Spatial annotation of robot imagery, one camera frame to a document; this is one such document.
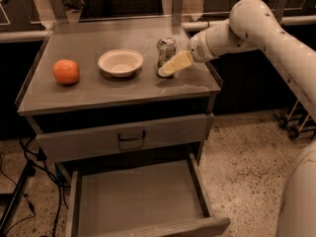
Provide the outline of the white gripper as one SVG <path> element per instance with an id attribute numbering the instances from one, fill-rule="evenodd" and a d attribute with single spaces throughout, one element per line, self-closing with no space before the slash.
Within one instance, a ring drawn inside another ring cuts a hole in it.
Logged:
<path id="1" fill-rule="evenodd" d="M 213 26 L 203 30 L 188 43 L 183 50 L 165 62 L 157 71 L 160 77 L 173 76 L 177 71 L 190 67 L 193 62 L 207 62 L 224 54 L 229 47 L 229 28 Z"/>

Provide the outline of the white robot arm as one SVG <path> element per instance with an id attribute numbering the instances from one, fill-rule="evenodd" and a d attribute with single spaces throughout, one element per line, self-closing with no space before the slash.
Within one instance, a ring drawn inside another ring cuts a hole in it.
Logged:
<path id="1" fill-rule="evenodd" d="M 186 50 L 157 71 L 161 77 L 226 53 L 259 49 L 309 115 L 316 113 L 316 52 L 284 30 L 262 0 L 240 0 L 229 18 L 194 35 Z M 316 237 L 316 142 L 290 164 L 282 190 L 276 237 Z"/>

